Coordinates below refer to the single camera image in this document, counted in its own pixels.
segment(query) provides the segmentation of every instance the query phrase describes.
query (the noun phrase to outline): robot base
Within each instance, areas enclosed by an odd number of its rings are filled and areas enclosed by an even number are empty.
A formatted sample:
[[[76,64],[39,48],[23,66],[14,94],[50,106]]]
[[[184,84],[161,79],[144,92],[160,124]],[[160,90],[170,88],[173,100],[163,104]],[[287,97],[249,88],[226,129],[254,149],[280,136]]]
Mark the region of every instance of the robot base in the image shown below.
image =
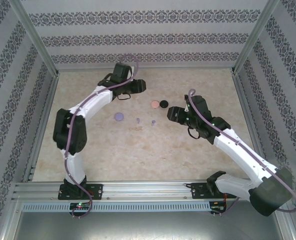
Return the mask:
[[[103,195],[103,185],[102,184],[87,184],[87,178],[80,183],[80,185],[86,189],[93,200],[101,200]],[[71,184],[66,179],[63,180],[63,184],[60,185],[59,200],[88,200],[89,197],[84,193],[79,187]]]

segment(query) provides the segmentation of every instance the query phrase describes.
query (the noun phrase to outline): wall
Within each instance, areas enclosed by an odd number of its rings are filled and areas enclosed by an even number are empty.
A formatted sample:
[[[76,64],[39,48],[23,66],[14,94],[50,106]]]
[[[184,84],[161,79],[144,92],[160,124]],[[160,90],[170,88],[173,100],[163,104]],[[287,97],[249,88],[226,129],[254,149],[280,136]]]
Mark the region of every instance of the wall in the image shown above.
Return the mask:
[[[23,0],[59,70],[232,67],[267,0]]]
[[[278,3],[239,78],[265,157],[292,172],[296,191],[296,0]]]
[[[6,0],[0,0],[0,223],[21,182],[52,76]]]

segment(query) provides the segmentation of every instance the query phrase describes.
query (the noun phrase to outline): beige surface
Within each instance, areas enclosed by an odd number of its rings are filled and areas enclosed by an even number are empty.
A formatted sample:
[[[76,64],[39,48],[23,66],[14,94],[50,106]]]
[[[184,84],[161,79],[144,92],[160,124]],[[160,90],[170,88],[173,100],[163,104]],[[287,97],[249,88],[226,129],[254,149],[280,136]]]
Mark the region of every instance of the beige surface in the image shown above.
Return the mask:
[[[33,181],[63,181],[64,160],[52,139],[56,113],[82,101],[107,73],[61,73]],[[139,70],[136,79],[146,81],[145,92],[125,101],[115,99],[89,121],[88,141],[82,151],[87,180],[206,179],[219,170],[246,177],[221,150],[205,139],[192,139],[186,126],[169,121],[168,109],[151,107],[153,100],[185,107],[184,94],[195,88],[196,94],[206,99],[212,115],[224,118],[251,145],[228,69],[145,69]],[[114,120],[117,112],[124,114],[123,121]]]

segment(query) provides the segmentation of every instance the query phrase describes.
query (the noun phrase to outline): purple cable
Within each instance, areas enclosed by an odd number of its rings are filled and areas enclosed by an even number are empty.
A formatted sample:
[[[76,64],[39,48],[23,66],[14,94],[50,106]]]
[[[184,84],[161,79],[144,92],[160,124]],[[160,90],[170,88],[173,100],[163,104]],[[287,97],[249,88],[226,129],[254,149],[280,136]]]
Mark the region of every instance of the purple cable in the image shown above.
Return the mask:
[[[206,123],[208,124],[210,127],[212,127],[213,129],[215,129],[216,131],[218,131],[219,133],[221,133],[222,135],[226,136],[227,138],[229,138],[231,141],[233,141],[235,144],[239,145],[243,150],[245,150],[260,166],[263,167],[263,169],[265,169],[268,173],[270,173],[275,179],[277,179],[277,181],[279,183],[281,183],[293,196],[293,198],[296,200],[296,193],[280,178],[278,177],[273,171],[271,171],[264,163],[262,163],[262,161],[260,161],[251,151],[248,150],[248,148],[246,148],[241,142],[239,142],[237,139],[234,139],[232,136],[230,136],[229,134],[223,132],[222,130],[220,130],[218,127],[212,125],[206,118],[204,118],[204,116],[198,111],[198,109],[196,108],[193,100],[192,100],[192,96],[195,94],[196,90],[195,89],[190,89],[189,93],[188,93],[188,98],[189,98],[189,102],[192,106],[192,108],[195,110],[195,112],[198,114],[198,116]],[[291,209],[291,210],[284,210],[284,209],[277,209],[280,212],[284,212],[284,213],[294,213],[296,212],[296,208]]]
[[[89,212],[90,212],[91,209],[93,208],[93,198],[92,198],[92,196],[90,195],[90,193],[89,193],[86,189],[84,189],[81,185],[78,184],[78,182],[76,182],[76,180],[72,177],[71,173],[69,172],[69,170],[68,170],[68,166],[67,166],[68,153],[69,153],[69,146],[70,146],[70,142],[71,142],[71,139],[72,139],[72,132],[73,132],[73,126],[74,126],[75,117],[76,117],[77,113],[81,110],[81,108],[82,108],[82,107],[83,107],[83,106],[84,106],[84,105],[85,105],[90,99],[92,99],[94,96],[96,96],[96,95],[98,95],[98,94],[100,94],[100,93],[102,93],[102,92],[104,92],[104,91],[107,91],[107,90],[110,90],[110,89],[114,89],[114,88],[118,88],[118,87],[120,87],[120,86],[123,86],[123,85],[129,83],[131,80],[134,79],[134,77],[136,76],[136,74],[137,74],[137,72],[138,72],[139,62],[138,62],[137,57],[136,57],[135,55],[133,55],[133,54],[130,54],[130,53],[129,53],[129,54],[125,54],[125,55],[123,56],[123,58],[120,60],[120,62],[121,62],[123,59],[125,59],[127,56],[132,57],[132,58],[135,60],[135,62],[136,62],[136,67],[135,67],[135,69],[134,69],[134,71],[133,71],[133,75],[132,75],[129,79],[127,79],[125,82],[123,82],[123,83],[120,83],[120,84],[117,84],[117,85],[113,85],[113,86],[110,86],[110,87],[106,87],[106,88],[104,88],[104,89],[99,90],[98,92],[93,93],[93,94],[90,95],[89,97],[87,97],[87,99],[86,99],[85,101],[83,101],[82,104],[81,104],[81,105],[77,108],[77,110],[74,112],[74,114],[72,115],[71,121],[70,121],[70,128],[69,128],[69,132],[68,132],[67,144],[66,144],[66,149],[65,149],[65,152],[64,152],[64,168],[65,168],[65,170],[66,170],[66,172],[67,172],[69,178],[71,179],[71,181],[72,181],[72,182],[73,182],[78,188],[80,188],[82,191],[84,191],[84,192],[88,195],[88,197],[89,197],[89,202],[90,202],[90,206],[89,206],[89,208],[88,208],[88,211],[85,212],[83,215],[78,216],[79,219],[81,219],[81,218],[85,217],[87,214],[89,214]],[[76,208],[74,208],[74,209],[72,210],[72,212],[71,212],[71,215],[72,215],[73,218],[77,218],[77,216],[74,215],[74,211],[75,211],[75,209],[76,209]]]

